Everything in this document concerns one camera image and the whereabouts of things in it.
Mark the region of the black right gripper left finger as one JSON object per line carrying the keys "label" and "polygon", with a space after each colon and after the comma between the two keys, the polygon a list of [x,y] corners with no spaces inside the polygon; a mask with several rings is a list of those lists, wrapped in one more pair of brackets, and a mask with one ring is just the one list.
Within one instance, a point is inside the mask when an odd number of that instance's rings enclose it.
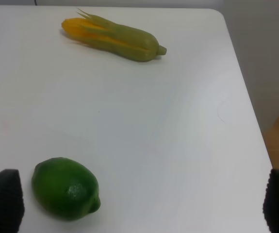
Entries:
{"label": "black right gripper left finger", "polygon": [[0,233],[17,233],[25,213],[19,171],[0,172]]}

